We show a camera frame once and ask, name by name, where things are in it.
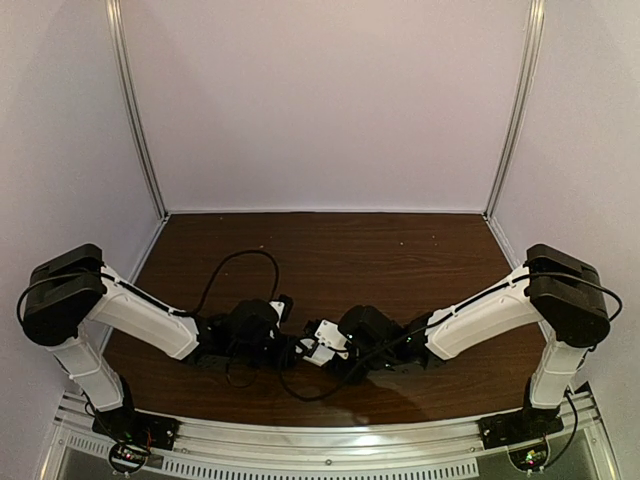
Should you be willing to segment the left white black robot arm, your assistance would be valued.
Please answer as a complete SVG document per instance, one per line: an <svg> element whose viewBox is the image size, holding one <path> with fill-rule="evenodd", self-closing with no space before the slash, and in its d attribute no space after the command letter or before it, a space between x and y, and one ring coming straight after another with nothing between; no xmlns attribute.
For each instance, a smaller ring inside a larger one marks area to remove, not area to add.
<svg viewBox="0 0 640 480"><path fill-rule="evenodd" d="M16 302L26 337L46 348L87 395L95 417L123 444L144 433L132 394L92 345L84 326L98 322L203 369L273 366L288 337L280 330L293 307L285 295L239 302L230 312L201 316L174 308L124 280L95 244L76 247L36 267Z"/></svg>

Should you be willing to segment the white remote control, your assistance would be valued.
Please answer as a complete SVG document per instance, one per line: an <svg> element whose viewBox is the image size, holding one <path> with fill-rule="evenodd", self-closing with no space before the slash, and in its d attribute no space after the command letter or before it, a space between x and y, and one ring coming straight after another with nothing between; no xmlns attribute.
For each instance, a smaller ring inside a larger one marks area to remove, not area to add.
<svg viewBox="0 0 640 480"><path fill-rule="evenodd" d="M331 361L336 353L311 338L300 339L295 346L295 353L304 361L322 367Z"/></svg>

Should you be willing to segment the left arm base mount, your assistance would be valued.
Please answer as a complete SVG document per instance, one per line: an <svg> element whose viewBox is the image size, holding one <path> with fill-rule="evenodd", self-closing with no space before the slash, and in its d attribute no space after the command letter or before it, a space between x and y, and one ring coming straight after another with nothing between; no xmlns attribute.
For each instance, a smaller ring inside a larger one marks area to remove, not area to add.
<svg viewBox="0 0 640 480"><path fill-rule="evenodd" d="M92 431L114 442L107 461L116 474L128 477L147 464L153 449L171 451L179 426L175 418L121 408L96 411Z"/></svg>

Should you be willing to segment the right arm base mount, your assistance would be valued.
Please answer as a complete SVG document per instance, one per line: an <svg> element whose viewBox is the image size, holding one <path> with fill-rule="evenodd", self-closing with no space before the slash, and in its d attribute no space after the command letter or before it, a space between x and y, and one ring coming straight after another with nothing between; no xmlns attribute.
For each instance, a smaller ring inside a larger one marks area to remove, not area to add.
<svg viewBox="0 0 640 480"><path fill-rule="evenodd" d="M547 437L564 428L556 409L522 408L478 421L485 450L506 447L511 465L524 473L541 472L550 462Z"/></svg>

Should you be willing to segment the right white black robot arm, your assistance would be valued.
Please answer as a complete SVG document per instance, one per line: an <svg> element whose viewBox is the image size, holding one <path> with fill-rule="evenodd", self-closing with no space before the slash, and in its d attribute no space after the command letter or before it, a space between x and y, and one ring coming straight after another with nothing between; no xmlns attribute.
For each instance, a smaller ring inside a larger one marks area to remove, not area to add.
<svg viewBox="0 0 640 480"><path fill-rule="evenodd" d="M357 305L336 322L323 320L313 335L329 360L349 370L346 380L372 370L446 362L494 337L529 324L547 323L553 333L527 382L524 405L513 419L519 440L535 440L551 424L570 381L588 352L611 331L622 302L603 287L595 267L545 244L496 284L402 327L380 310Z"/></svg>

